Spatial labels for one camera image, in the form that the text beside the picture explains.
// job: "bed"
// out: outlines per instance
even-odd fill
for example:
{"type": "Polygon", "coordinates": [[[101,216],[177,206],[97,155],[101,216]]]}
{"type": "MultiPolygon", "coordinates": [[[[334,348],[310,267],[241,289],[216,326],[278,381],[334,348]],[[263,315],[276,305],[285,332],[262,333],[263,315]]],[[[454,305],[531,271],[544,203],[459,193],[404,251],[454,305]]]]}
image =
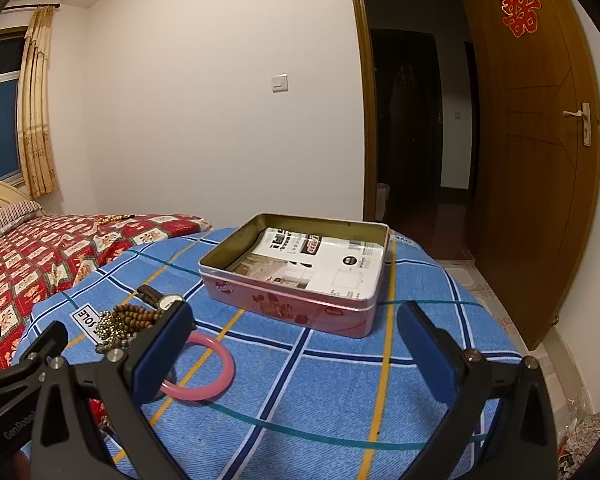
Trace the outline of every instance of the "bed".
{"type": "MultiPolygon", "coordinates": [[[[68,330],[72,364],[102,358],[71,313],[129,302],[143,283],[189,302],[198,329],[234,356],[236,375],[213,402],[142,407],[158,437],[190,478],[199,480],[396,479],[440,423],[436,402],[397,335],[395,304],[417,300],[433,323],[462,348],[490,360],[517,363],[519,354],[490,314],[412,240],[394,233],[383,293],[371,334],[352,339],[316,332],[212,300],[198,261],[231,230],[218,230],[130,248],[77,286],[36,304],[16,357],[53,320],[68,330]]],[[[215,354],[187,348],[174,366],[176,381],[201,386],[221,368],[215,354]]],[[[462,456],[467,471],[494,415],[489,401],[462,456]]],[[[106,445],[118,468],[135,478],[115,434],[106,445]]]]}
{"type": "MultiPolygon", "coordinates": [[[[29,200],[0,181],[0,208],[29,200]]],[[[205,231],[188,215],[50,216],[42,213],[0,238],[0,368],[11,363],[35,304],[77,285],[133,246],[205,231]]]]}

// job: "light switch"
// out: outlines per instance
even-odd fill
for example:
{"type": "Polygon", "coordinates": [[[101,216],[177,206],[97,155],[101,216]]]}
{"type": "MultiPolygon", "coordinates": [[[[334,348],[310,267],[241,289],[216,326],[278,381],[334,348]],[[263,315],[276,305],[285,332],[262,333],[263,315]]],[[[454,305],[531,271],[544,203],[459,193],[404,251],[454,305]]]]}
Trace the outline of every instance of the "light switch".
{"type": "Polygon", "coordinates": [[[271,78],[271,89],[274,92],[288,92],[289,82],[286,78],[286,74],[280,74],[271,78]]]}

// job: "curtain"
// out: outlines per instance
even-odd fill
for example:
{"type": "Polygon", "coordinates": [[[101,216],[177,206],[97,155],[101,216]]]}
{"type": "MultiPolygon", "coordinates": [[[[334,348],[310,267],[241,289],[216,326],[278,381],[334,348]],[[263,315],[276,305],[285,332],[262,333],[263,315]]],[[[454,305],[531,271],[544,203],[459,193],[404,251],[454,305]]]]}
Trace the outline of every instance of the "curtain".
{"type": "Polygon", "coordinates": [[[58,189],[46,102],[46,66],[53,12],[53,7],[40,7],[33,13],[24,39],[18,81],[18,156],[32,198],[58,189]]]}

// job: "wooden door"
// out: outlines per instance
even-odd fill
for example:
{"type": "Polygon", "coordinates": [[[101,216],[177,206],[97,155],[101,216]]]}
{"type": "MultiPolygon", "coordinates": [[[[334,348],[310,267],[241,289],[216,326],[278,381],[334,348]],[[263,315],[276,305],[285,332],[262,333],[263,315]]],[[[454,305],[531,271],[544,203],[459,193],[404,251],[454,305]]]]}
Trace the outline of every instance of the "wooden door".
{"type": "Polygon", "coordinates": [[[503,22],[502,0],[463,1],[481,115],[471,248],[532,349],[564,301],[589,233],[600,174],[597,85],[570,0],[523,0],[540,7],[529,9],[537,20],[528,15],[522,31],[503,22]],[[582,102],[591,147],[582,120],[562,116],[582,102]]]}

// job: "pillow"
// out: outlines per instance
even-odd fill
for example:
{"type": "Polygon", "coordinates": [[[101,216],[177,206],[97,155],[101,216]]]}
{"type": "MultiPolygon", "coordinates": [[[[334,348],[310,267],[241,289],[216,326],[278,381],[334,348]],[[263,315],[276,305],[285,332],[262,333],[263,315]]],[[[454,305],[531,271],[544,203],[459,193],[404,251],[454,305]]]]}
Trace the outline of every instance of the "pillow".
{"type": "Polygon", "coordinates": [[[16,218],[13,222],[9,222],[4,227],[0,228],[0,238],[2,238],[8,232],[13,231],[20,224],[24,224],[24,222],[27,222],[27,221],[35,218],[39,214],[40,214],[40,211],[32,211],[31,213],[27,213],[26,215],[22,215],[20,218],[16,218]]]}
{"type": "MultiPolygon", "coordinates": [[[[42,206],[37,202],[33,202],[33,200],[21,200],[20,202],[14,202],[13,204],[9,204],[6,207],[1,207],[0,230],[4,229],[5,227],[7,227],[7,225],[10,225],[13,221],[22,218],[25,215],[28,215],[30,213],[35,213],[37,215],[39,211],[42,211],[42,206]]],[[[26,222],[27,220],[30,220],[31,218],[33,218],[33,216],[30,216],[26,220],[23,220],[22,222],[20,222],[20,224],[26,222]]],[[[2,235],[7,234],[8,232],[9,231],[7,230],[3,232],[2,235]]]]}

